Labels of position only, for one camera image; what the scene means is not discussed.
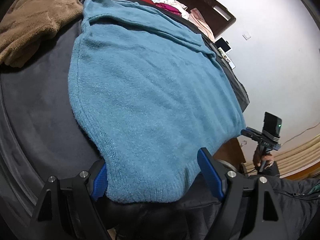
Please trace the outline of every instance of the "mattress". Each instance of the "mattress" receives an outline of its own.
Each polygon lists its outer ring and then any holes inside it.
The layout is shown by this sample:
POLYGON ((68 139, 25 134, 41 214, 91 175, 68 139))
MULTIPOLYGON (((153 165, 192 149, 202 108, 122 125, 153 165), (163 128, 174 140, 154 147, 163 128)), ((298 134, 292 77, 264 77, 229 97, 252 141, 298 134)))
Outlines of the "mattress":
MULTIPOLYGON (((200 33, 185 19, 162 12, 200 33)), ((68 98, 69 63, 80 24, 77 19, 54 39, 43 42, 22 69, 1 66, 0 210, 9 227, 21 235, 49 176, 73 177, 100 158, 74 119, 68 98)), ((217 55, 244 110, 249 103, 247 94, 228 63, 217 55)))

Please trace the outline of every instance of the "bed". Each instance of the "bed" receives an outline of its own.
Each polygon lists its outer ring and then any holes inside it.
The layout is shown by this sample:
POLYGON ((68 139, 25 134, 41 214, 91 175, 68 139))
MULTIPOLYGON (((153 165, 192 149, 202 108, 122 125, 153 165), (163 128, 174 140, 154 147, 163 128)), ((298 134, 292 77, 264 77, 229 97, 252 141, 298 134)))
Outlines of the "bed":
MULTIPOLYGON (((140 0, 127 1, 153 7, 140 0)), ((214 43, 187 20, 157 9, 194 33, 202 35, 206 47, 216 53, 216 60, 244 111, 249 103, 245 89, 214 43)), ((55 174, 61 179, 69 178, 79 170, 88 170, 92 163, 100 159, 97 147, 74 119, 67 93, 69 63, 74 41, 80 34, 81 21, 81 18, 74 20, 61 29, 56 37, 43 42, 22 69, 1 66, 0 210, 7 225, 19 238, 27 234, 37 196, 49 176, 55 174)), ((188 202, 203 185, 203 179, 198 176, 188 194, 172 205, 178 207, 188 202)), ((204 202, 218 204, 216 199, 209 197, 208 192, 202 198, 204 202)), ((101 217, 109 216, 112 210, 114 219, 106 222, 106 228, 121 223, 122 218, 116 218, 116 214, 122 211, 134 210, 131 215, 133 218, 150 208, 150 204, 123 206, 105 197, 97 205, 101 217)), ((193 227, 195 231, 199 230, 195 225, 193 227)))

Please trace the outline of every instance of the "pink garment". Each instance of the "pink garment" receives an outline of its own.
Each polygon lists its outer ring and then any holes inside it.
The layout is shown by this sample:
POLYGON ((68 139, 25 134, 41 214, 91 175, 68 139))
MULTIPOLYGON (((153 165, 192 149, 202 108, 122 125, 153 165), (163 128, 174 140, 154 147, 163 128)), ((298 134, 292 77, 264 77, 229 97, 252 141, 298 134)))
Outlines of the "pink garment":
POLYGON ((197 8, 190 10, 188 21, 197 26, 198 29, 210 39, 210 41, 215 42, 212 30, 210 29, 209 25, 207 25, 203 16, 197 8))
POLYGON ((171 6, 171 5, 168 5, 168 4, 165 4, 165 3, 156 3, 156 6, 162 8, 162 9, 165 9, 165 10, 171 12, 171 13, 174 13, 176 15, 181 16, 181 12, 177 8, 175 8, 175 7, 171 6))

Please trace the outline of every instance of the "brown plush blanket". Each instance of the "brown plush blanket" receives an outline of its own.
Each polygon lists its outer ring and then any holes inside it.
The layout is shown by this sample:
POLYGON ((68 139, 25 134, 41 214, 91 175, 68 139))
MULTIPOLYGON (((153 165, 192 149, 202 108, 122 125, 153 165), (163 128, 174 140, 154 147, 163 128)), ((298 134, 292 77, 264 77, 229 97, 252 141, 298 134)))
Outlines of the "brown plush blanket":
POLYGON ((80 0, 15 0, 0 22, 0 64, 22 67, 41 41, 82 14, 80 0))

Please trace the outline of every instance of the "teal fabric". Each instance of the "teal fabric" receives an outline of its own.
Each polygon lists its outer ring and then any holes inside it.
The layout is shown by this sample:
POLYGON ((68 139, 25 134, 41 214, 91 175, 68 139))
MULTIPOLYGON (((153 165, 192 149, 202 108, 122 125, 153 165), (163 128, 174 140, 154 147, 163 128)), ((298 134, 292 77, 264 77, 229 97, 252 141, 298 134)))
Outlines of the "teal fabric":
POLYGON ((155 8, 83 0, 68 76, 75 118, 106 161, 113 201, 171 202, 211 153, 245 127, 201 35, 155 8))

